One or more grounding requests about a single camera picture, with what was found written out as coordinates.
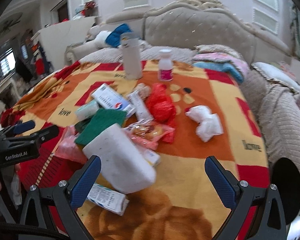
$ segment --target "black dot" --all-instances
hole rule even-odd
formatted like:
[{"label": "black dot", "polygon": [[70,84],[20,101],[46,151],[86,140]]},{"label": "black dot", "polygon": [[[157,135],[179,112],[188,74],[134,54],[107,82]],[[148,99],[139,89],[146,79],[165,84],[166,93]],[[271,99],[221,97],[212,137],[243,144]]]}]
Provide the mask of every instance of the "black dot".
[{"label": "black dot", "polygon": [[192,92],[191,88],[183,88],[183,91],[190,94]]}]

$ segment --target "blue pillow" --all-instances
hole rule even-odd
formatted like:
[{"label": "blue pillow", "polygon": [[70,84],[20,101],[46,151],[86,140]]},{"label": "blue pillow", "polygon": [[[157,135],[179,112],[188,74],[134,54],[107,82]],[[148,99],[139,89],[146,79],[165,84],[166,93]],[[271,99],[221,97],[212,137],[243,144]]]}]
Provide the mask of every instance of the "blue pillow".
[{"label": "blue pillow", "polygon": [[112,47],[117,48],[120,45],[120,35],[123,33],[130,33],[132,32],[129,26],[124,23],[120,26],[116,27],[113,32],[109,34],[106,38],[106,44],[109,44]]}]

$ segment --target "bottle cap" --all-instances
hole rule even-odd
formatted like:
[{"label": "bottle cap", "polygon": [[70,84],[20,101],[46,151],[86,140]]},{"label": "bottle cap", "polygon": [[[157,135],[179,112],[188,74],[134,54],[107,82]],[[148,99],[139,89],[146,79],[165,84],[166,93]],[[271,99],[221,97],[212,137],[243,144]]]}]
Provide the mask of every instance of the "bottle cap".
[{"label": "bottle cap", "polygon": [[161,58],[168,58],[171,57],[171,49],[161,49],[159,50]]}]

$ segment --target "silver screw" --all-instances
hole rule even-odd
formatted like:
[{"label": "silver screw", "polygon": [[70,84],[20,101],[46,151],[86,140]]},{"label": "silver screw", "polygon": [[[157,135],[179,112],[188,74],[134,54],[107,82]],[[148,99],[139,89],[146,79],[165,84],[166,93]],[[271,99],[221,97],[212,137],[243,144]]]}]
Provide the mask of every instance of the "silver screw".
[{"label": "silver screw", "polygon": [[277,189],[278,189],[277,186],[276,186],[275,184],[270,184],[270,188],[271,188],[272,190],[277,190]]},{"label": "silver screw", "polygon": [[62,180],[62,181],[59,181],[59,187],[64,187],[65,185],[67,185],[67,181],[66,180]]},{"label": "silver screw", "polygon": [[37,185],[30,186],[30,191],[35,191],[37,189]]},{"label": "silver screw", "polygon": [[248,184],[248,182],[246,182],[245,180],[242,180],[242,181],[240,181],[240,185],[241,185],[242,187],[247,187],[249,184]]}]

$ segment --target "blue gripper pad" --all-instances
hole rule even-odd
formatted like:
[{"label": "blue gripper pad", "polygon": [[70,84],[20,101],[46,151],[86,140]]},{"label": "blue gripper pad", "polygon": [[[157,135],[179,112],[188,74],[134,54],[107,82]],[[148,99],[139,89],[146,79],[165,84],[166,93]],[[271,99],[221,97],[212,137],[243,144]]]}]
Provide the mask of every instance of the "blue gripper pad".
[{"label": "blue gripper pad", "polygon": [[33,129],[35,127],[35,122],[30,120],[28,122],[24,122],[24,123],[21,123],[21,124],[17,124],[14,129],[13,129],[13,133],[15,135],[17,134],[22,134],[26,131],[29,131],[31,129]]},{"label": "blue gripper pad", "polygon": [[237,205],[235,191],[211,158],[206,159],[204,169],[223,205],[226,208],[234,209]]},{"label": "blue gripper pad", "polygon": [[100,158],[98,156],[92,156],[91,158],[94,158],[94,160],[91,162],[89,167],[86,168],[85,172],[79,178],[77,184],[75,184],[72,188],[70,201],[70,206],[72,209],[79,208],[83,205],[94,182],[101,172]]}]

